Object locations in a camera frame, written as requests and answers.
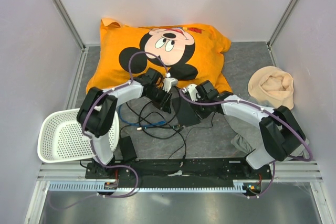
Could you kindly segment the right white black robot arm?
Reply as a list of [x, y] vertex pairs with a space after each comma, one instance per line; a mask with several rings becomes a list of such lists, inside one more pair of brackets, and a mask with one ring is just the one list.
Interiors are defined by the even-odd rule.
[[261, 133], [261, 143], [246, 156], [240, 166], [241, 174], [254, 178], [259, 169], [272, 162], [294, 158], [293, 152], [306, 146], [306, 137], [291, 111], [285, 107], [272, 108], [248, 102], [231, 92], [219, 93], [209, 82], [190, 84], [186, 88], [192, 105], [201, 112], [216, 111], [242, 120]]

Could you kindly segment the black network switch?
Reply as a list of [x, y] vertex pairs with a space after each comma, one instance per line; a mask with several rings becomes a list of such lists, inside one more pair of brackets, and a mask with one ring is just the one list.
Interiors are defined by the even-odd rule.
[[189, 127], [200, 123], [200, 119], [191, 105], [182, 98], [172, 99], [172, 106], [176, 112], [179, 125]]

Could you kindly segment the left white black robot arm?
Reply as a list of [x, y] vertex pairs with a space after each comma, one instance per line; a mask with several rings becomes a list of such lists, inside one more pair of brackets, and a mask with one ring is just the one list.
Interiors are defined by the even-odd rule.
[[77, 114], [82, 134], [90, 141], [93, 158], [98, 162], [97, 173], [111, 178], [115, 173], [113, 150], [110, 147], [109, 131], [113, 125], [116, 108], [131, 100], [149, 98], [160, 110], [170, 113], [171, 88], [178, 80], [170, 73], [162, 76], [150, 68], [146, 73], [132, 77], [119, 86], [99, 89], [91, 88]]

